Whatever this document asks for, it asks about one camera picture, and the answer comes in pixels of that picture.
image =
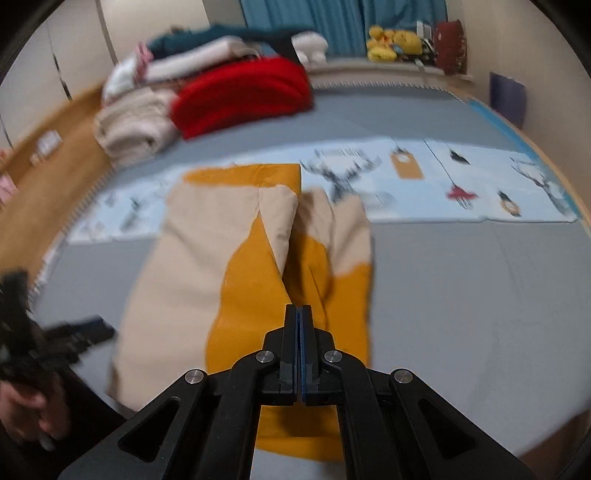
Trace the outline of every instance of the metal screw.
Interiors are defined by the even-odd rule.
[[[256,355],[256,359],[262,364],[267,364],[271,362],[274,358],[275,355],[273,355],[273,352],[270,352],[269,350],[261,350]]]
[[[331,364],[335,364],[340,362],[343,359],[343,354],[338,350],[329,350],[324,354],[324,360],[330,362]]]
[[[394,372],[394,380],[398,383],[410,383],[413,381],[413,374],[408,370],[396,370]]]
[[[201,370],[190,370],[185,373],[185,381],[190,384],[200,383],[205,378]]]

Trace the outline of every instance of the dark red pillow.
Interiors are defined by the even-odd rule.
[[[466,37],[462,22],[441,22],[435,29],[435,65],[446,75],[465,73]]]
[[[304,67],[282,57],[222,66],[187,85],[170,118],[183,138],[312,107]]]

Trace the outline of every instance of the red folded blanket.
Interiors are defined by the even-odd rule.
[[[171,107],[183,138],[251,122],[291,115],[312,107],[304,67],[282,57],[245,60],[200,75]]]

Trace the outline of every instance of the yellow stuffed animal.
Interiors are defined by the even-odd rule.
[[[368,50],[368,58],[371,61],[396,61],[398,55],[391,47],[373,47]]]
[[[386,30],[379,25],[374,25],[369,29],[370,39],[367,41],[368,59],[371,61],[395,61],[398,57],[392,48],[392,41],[386,33],[390,34],[392,30]]]
[[[370,39],[366,45],[371,61],[396,61],[399,56],[422,55],[423,41],[415,32],[408,30],[384,30],[379,25],[369,29]]]
[[[396,30],[390,40],[394,45],[398,45],[405,55],[423,54],[423,42],[415,32]]]

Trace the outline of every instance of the wall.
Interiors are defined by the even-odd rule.
[[[529,0],[447,4],[450,20],[465,26],[471,93],[488,101],[491,70],[523,83],[523,130],[584,196],[591,181],[591,79],[567,41]]]
[[[201,0],[100,0],[117,58],[122,60],[139,40],[168,30],[171,25],[209,26]]]
[[[203,7],[210,24],[246,25],[240,0],[203,0]]]

